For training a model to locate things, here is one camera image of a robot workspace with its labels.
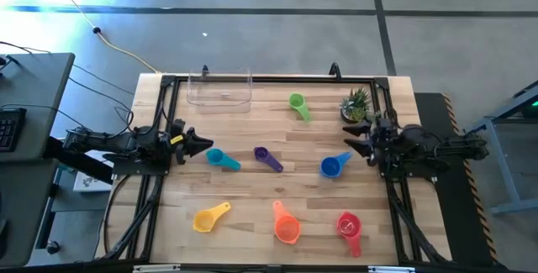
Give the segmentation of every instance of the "wooden table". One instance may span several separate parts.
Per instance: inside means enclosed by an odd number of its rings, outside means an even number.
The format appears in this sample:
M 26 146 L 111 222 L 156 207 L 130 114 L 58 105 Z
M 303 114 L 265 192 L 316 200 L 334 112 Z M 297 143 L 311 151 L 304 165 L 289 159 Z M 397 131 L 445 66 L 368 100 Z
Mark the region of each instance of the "wooden table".
M 394 76 L 388 80 L 400 124 L 419 123 L 410 78 Z M 161 75 L 140 76 L 133 105 L 134 125 L 152 123 L 160 82 Z M 236 158 L 242 168 L 240 172 L 223 171 L 209 165 L 205 153 L 187 159 L 185 165 L 174 161 L 161 195 L 151 262 L 397 264 L 387 191 L 377 167 L 368 167 L 365 159 L 353 151 L 340 178 L 319 175 L 319 163 L 324 157 L 351 150 L 342 141 L 352 136 L 341 130 L 344 123 L 339 104 L 351 88 L 357 87 L 343 83 L 254 83 L 248 113 L 201 114 L 187 102 L 187 83 L 183 83 L 176 117 L 187 121 L 188 127 L 195 127 L 200 136 L 213 139 L 214 147 Z M 292 92 L 306 97 L 312 122 L 300 120 L 289 108 Z M 255 161 L 256 146 L 267 147 L 281 161 L 284 171 L 273 172 Z M 111 244 L 133 218 L 140 179 L 131 177 L 113 203 L 108 225 Z M 427 181 L 410 179 L 409 189 L 417 224 L 438 251 L 450 259 L 434 187 Z M 272 203 L 277 199 L 301 222 L 302 233 L 295 245 L 284 244 L 274 235 Z M 211 233 L 193 230 L 197 211 L 225 201 L 232 208 Z M 336 220 L 344 211 L 362 221 L 359 258 L 351 257 L 336 231 Z M 407 229 L 403 231 L 411 255 Z M 102 254 L 103 241 L 96 256 Z

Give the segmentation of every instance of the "yellow cable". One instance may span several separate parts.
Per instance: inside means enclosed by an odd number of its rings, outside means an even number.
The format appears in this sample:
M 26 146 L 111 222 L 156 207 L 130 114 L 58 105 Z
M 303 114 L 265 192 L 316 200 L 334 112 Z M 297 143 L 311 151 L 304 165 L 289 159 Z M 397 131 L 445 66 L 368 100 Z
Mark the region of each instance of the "yellow cable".
M 155 69 L 153 66 L 149 65 L 146 61 L 142 60 L 141 58 L 139 58 L 139 56 L 133 54 L 133 53 L 130 53 L 128 52 L 127 50 L 122 50 L 120 49 L 118 46 L 114 46 L 112 45 L 110 42 L 108 42 L 101 33 L 98 33 L 98 36 L 99 38 L 101 38 L 101 40 L 108 46 L 112 47 L 113 49 L 119 51 L 119 52 L 122 52 L 126 55 L 130 55 L 132 56 L 133 58 L 135 58 L 136 60 L 138 60 L 140 63 L 144 64 L 147 68 L 151 69 L 153 72 L 155 72 L 156 74 L 160 74 L 162 72 L 158 71 L 157 69 Z

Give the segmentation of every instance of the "concrete floor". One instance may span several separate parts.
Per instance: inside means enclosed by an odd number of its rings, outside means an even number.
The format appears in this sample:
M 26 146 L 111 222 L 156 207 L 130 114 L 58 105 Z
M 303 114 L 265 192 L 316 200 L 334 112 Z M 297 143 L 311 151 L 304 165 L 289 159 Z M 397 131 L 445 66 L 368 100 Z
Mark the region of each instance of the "concrete floor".
M 373 0 L 77 0 L 83 5 L 143 8 L 342 8 L 374 9 Z M 446 11 L 531 11 L 537 0 L 382 0 L 385 9 Z M 0 5 L 70 5 L 68 0 L 0 0 Z M 242 66 L 256 73 L 324 74 L 337 61 L 346 75 L 387 75 L 375 16 L 88 14 L 116 45 L 142 56 L 165 72 Z M 76 63 L 133 91 L 138 75 L 150 72 L 137 61 L 105 46 L 78 13 L 21 13 L 0 10 L 1 40 L 50 51 L 70 51 Z M 538 77 L 537 18 L 387 17 L 396 72 L 411 76 L 417 92 L 451 96 L 462 127 L 487 115 Z M 18 52 L 0 48 L 0 52 Z M 116 97 L 126 105 L 132 96 L 73 69 L 72 76 Z M 113 102 L 68 84 L 61 109 L 93 129 L 121 129 Z M 53 135 L 75 125 L 59 116 Z M 486 207 L 503 202 L 503 183 L 492 159 L 473 164 Z M 81 213 L 76 231 L 95 235 L 102 212 Z M 538 210 L 489 223 L 499 260 L 514 270 L 538 266 Z M 62 219 L 56 227 L 62 226 Z M 73 233 L 53 230 L 65 246 L 80 243 Z M 95 240 L 85 241 L 86 246 Z M 33 264 L 91 258 L 92 249 L 45 258 Z

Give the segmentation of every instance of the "yellow tape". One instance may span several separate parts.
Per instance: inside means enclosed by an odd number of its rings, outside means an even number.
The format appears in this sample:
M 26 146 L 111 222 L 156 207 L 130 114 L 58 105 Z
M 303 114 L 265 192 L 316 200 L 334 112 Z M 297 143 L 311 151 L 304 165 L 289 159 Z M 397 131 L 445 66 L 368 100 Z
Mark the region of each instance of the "yellow tape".
M 175 143 L 181 142 L 181 141 L 183 141 L 183 136 L 179 134 L 177 137 L 170 140 L 170 144 L 175 144 Z

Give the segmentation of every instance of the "keyboard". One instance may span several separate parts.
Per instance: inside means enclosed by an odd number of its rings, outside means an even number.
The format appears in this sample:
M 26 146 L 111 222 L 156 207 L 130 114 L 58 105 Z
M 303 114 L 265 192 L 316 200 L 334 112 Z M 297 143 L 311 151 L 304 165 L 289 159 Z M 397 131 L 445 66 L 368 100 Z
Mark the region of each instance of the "keyboard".
M 26 109 L 0 109 L 0 152 L 14 152 L 24 125 Z

